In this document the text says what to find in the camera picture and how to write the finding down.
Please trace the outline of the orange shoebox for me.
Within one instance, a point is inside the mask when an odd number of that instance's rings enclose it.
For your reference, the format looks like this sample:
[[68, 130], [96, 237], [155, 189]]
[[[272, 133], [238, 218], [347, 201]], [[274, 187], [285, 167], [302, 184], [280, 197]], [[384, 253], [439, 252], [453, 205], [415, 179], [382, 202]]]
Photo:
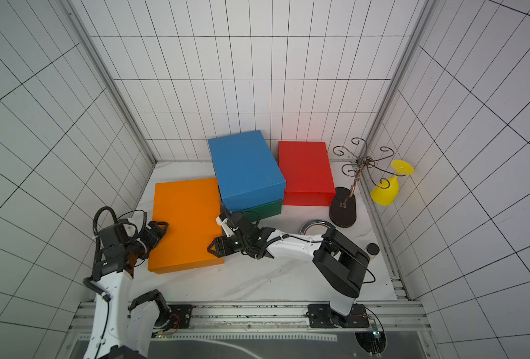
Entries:
[[215, 178], [158, 183], [153, 220], [166, 222], [168, 230], [152, 250], [148, 270], [166, 274], [222, 265], [225, 260], [208, 253], [211, 242], [222, 235], [216, 218], [220, 193]]

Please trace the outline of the blue shoebox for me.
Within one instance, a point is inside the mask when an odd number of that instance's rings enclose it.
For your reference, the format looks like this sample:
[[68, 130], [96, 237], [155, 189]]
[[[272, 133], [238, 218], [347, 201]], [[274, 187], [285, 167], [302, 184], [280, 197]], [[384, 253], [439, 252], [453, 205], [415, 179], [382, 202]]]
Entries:
[[239, 212], [284, 198], [286, 181], [258, 130], [208, 141], [222, 202]]

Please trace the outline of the red shoebox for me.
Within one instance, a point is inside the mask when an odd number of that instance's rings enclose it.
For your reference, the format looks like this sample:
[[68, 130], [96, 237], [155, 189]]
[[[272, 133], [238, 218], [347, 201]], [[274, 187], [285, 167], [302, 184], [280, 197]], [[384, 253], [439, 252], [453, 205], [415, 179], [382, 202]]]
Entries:
[[285, 206], [330, 206], [335, 184], [323, 142], [280, 142], [278, 167], [286, 181]]

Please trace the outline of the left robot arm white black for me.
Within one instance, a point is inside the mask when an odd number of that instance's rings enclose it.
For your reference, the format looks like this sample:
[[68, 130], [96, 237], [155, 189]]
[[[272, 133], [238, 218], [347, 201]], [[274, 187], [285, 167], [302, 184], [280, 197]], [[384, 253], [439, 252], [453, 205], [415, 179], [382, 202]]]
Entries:
[[172, 311], [159, 290], [130, 299], [138, 260], [149, 257], [166, 235], [166, 222], [140, 229], [128, 219], [95, 230], [92, 274], [83, 280], [95, 292], [92, 333], [84, 358], [147, 358], [154, 332], [169, 324]]

